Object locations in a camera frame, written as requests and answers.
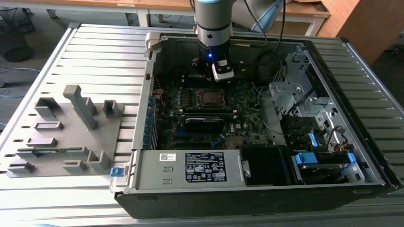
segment green circuit board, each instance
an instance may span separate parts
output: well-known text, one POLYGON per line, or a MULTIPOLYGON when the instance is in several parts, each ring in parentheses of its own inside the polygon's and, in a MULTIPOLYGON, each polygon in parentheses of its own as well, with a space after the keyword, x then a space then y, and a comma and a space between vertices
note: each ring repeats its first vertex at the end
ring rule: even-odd
POLYGON ((243 144, 271 143, 261 123, 261 112, 256 106, 257 92, 252 83, 240 80, 225 86, 200 87, 200 80, 191 85, 177 80, 167 83, 159 81, 156 84, 157 149, 235 149, 243 144), (219 97, 212 101, 220 106, 215 107, 216 110, 211 110, 208 104, 205 106, 208 110, 203 109, 204 103, 199 98, 201 92, 207 92, 212 99, 219 97), (205 118, 224 119, 220 133, 181 133, 181 121, 189 117, 200 117, 200 111, 205 118))

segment white label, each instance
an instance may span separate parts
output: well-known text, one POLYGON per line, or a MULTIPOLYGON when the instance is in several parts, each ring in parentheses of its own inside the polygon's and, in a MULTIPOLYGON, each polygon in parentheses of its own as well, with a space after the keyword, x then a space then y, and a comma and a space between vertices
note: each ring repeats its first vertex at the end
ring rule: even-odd
POLYGON ((327 15, 315 14, 313 17, 328 17, 327 15))
POLYGON ((117 4, 117 6, 128 6, 128 7, 135 7, 135 4, 117 4))
POLYGON ((160 161, 175 161, 177 154, 160 154, 160 161))

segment blue cable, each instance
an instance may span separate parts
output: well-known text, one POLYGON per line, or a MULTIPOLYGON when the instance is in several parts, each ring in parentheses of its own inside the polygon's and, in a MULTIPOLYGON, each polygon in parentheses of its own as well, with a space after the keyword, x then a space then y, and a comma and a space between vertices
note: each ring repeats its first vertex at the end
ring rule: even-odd
POLYGON ((1 71, 0 74, 1 74, 1 73, 5 73, 5 72, 8 72, 8 71, 12 71, 12 70, 31 70, 31 71, 35 71, 35 72, 40 73, 40 70, 31 69, 31 68, 15 68, 15 69, 5 68, 5 69, 7 69, 7 70, 1 71))
POLYGON ((0 97, 4 97, 4 98, 21 98, 24 96, 5 96, 5 95, 0 95, 0 97))
MULTIPOLYGON (((8 72, 8 71, 12 71, 12 70, 31 70, 31 71, 35 71, 37 74, 40 73, 40 70, 36 70, 36 69, 31 69, 31 68, 15 68, 15 69, 9 69, 7 67, 3 67, 0 66, 1 68, 7 69, 4 71, 0 72, 0 74, 8 72)), ((21 98, 24 96, 7 96, 7 95, 0 95, 0 97, 4 97, 4 98, 21 98)))

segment power supply label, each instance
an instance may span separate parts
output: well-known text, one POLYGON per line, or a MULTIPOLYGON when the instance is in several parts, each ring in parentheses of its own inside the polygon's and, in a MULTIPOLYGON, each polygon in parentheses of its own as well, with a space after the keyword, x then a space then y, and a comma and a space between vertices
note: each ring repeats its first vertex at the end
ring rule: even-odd
POLYGON ((189 183, 227 181, 223 152, 185 153, 185 173, 189 183))

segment black wire mesh trash can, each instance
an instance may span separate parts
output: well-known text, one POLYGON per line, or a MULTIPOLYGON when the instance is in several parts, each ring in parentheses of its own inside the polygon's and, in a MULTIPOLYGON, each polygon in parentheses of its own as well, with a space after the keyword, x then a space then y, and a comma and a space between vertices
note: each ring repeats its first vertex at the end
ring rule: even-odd
POLYGON ((1 19, 13 23, 15 27, 23 34, 27 34, 36 29, 27 10, 28 9, 24 8, 0 9, 1 19))
POLYGON ((8 62, 20 62, 29 59, 32 53, 33 50, 28 46, 16 24, 3 18, 0 20, 0 55, 8 62))

